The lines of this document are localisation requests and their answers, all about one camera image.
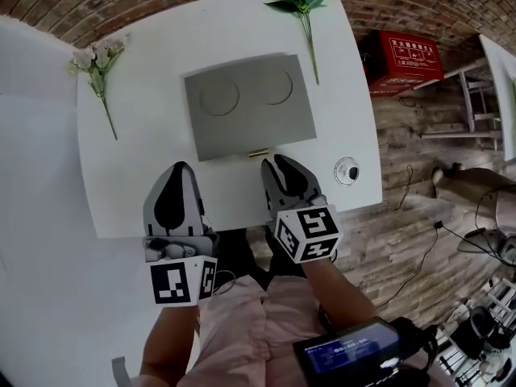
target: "pink shirt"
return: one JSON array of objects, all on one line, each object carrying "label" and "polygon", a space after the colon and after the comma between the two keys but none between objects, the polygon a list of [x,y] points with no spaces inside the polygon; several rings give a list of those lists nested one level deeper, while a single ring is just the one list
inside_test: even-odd
[{"label": "pink shirt", "polygon": [[[306,386],[292,343],[325,333],[308,282],[274,277],[264,291],[247,276],[222,293],[230,285],[201,305],[201,353],[177,387]],[[133,385],[167,387],[152,377],[136,377]]]}]

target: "white flower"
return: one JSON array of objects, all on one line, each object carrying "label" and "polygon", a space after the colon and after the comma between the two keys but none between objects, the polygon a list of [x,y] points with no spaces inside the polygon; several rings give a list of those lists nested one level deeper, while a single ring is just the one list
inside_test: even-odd
[{"label": "white flower", "polygon": [[100,46],[97,46],[97,48],[95,49],[95,52],[97,53],[97,59],[99,57],[103,57],[103,56],[106,56],[107,55],[107,50],[108,50],[108,47],[104,44],[100,45]]},{"label": "white flower", "polygon": [[120,53],[120,52],[123,52],[123,43],[121,40],[117,40],[114,42],[113,46],[111,46],[111,51],[116,54],[116,53]]},{"label": "white flower", "polygon": [[98,51],[104,49],[104,42],[100,41],[100,42],[94,43],[91,46],[91,48],[93,49],[95,57],[96,57],[98,55]]},{"label": "white flower", "polygon": [[104,48],[112,48],[115,43],[116,42],[113,39],[106,39],[104,40]]},{"label": "white flower", "polygon": [[80,69],[87,70],[91,66],[92,57],[86,51],[84,51],[84,52],[75,52],[73,54],[73,60],[75,61],[75,64]]},{"label": "white flower", "polygon": [[91,46],[89,46],[88,48],[86,48],[84,50],[84,53],[89,56],[91,59],[95,59],[95,51],[94,51],[94,48],[92,48]]}]

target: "forearm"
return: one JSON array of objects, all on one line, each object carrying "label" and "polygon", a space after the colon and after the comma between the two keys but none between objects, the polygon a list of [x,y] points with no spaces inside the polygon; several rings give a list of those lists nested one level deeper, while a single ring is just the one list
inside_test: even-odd
[{"label": "forearm", "polygon": [[376,317],[373,303],[330,262],[329,258],[302,264],[315,297],[336,330]]},{"label": "forearm", "polygon": [[198,308],[164,308],[145,343],[140,374],[155,376],[171,387],[185,375],[194,342]]}]

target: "circular indentation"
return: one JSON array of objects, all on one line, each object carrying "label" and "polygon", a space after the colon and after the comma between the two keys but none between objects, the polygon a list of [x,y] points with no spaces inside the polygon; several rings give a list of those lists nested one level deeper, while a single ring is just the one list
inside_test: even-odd
[{"label": "circular indentation", "polygon": [[280,105],[292,94],[292,78],[283,69],[273,66],[263,67],[257,72],[256,80],[258,97],[267,105]]},{"label": "circular indentation", "polygon": [[334,174],[338,183],[352,185],[360,175],[360,167],[353,158],[347,156],[337,162]]},{"label": "circular indentation", "polygon": [[201,90],[199,102],[201,108],[211,116],[230,114],[238,105],[240,92],[232,81],[221,79],[212,81],[209,87]]}]

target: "gray strap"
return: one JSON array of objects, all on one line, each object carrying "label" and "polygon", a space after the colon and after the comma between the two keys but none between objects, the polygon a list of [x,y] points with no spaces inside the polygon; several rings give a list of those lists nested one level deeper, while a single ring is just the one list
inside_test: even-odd
[{"label": "gray strap", "polygon": [[132,387],[131,378],[127,374],[126,370],[126,358],[119,357],[111,360],[111,366],[113,367],[114,380],[118,387]]}]

